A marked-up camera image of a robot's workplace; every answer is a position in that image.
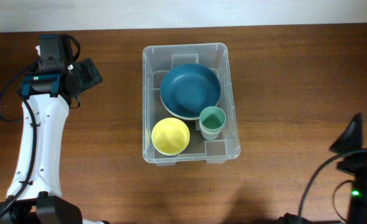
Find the large blue bowl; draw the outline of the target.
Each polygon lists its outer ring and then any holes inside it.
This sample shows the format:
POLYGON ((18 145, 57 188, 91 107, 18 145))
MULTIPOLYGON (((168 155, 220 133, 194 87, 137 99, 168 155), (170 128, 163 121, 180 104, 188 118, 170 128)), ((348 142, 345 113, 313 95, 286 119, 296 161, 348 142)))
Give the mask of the large blue bowl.
POLYGON ((171 69, 160 84, 160 96, 221 96, 221 84, 204 65, 187 63, 171 69))

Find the yellow plastic bowl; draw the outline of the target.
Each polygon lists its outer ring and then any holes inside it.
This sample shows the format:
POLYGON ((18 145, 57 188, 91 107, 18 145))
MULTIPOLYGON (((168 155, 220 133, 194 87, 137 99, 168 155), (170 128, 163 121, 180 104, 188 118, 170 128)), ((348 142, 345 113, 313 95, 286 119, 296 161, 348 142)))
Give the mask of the yellow plastic bowl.
POLYGON ((183 152, 189 145, 190 131, 182 120, 165 118, 153 127, 151 140, 159 153, 175 156, 183 152))

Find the green plastic cup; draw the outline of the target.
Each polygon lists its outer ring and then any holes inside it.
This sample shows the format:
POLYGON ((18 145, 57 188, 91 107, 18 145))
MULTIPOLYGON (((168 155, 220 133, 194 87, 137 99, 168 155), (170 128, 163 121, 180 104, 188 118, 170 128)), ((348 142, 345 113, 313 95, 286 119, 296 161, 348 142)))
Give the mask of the green plastic cup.
POLYGON ((225 112, 217 106, 209 106, 200 113, 201 126, 211 133, 222 129, 226 123, 225 112))

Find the large beige plate bowl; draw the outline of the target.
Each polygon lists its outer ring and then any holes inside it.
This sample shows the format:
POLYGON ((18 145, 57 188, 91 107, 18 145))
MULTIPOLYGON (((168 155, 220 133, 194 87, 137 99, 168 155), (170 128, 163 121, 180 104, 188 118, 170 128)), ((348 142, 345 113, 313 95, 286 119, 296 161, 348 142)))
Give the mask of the large beige plate bowl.
POLYGON ((209 106, 216 106, 220 98, 210 96, 160 96, 163 107, 173 116, 184 120, 196 120, 209 106))

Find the grey plastic cup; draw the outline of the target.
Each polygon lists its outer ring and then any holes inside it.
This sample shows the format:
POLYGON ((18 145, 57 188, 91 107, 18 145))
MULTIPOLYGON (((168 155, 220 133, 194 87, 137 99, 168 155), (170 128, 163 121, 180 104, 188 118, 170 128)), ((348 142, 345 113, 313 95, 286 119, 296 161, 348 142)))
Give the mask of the grey plastic cup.
POLYGON ((219 129, 217 131, 210 132, 210 131, 207 131, 203 126, 200 127, 200 130, 201 130, 202 136, 208 141, 212 141, 216 139, 222 131, 222 129, 219 129))

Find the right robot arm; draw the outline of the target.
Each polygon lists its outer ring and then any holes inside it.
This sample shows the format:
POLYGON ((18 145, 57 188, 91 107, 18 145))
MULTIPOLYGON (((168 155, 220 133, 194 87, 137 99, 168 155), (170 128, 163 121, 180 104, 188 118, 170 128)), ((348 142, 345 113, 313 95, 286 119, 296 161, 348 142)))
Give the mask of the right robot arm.
POLYGON ((342 185, 351 184, 348 215, 346 218, 340 217, 338 223, 367 223, 367 148, 363 147, 363 117, 361 113, 354 115, 344 132, 330 146, 329 150, 336 155, 327 159, 312 174, 302 194, 297 214, 286 213, 278 218, 278 223, 311 222, 302 217, 305 199, 319 173, 335 161, 338 161, 337 170, 354 177, 353 180, 345 180, 340 183, 332 193, 332 200, 334 200, 337 190, 342 185))

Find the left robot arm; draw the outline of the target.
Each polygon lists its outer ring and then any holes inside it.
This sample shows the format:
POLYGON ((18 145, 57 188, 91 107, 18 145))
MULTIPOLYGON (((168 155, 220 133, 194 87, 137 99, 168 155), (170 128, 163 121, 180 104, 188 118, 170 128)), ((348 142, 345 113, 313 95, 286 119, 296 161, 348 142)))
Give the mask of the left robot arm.
POLYGON ((12 183, 0 202, 0 223, 89 222, 62 198, 60 153, 72 100, 103 79, 93 61, 80 60, 72 45, 80 47, 72 35, 41 35, 39 58, 19 73, 21 146, 12 183))

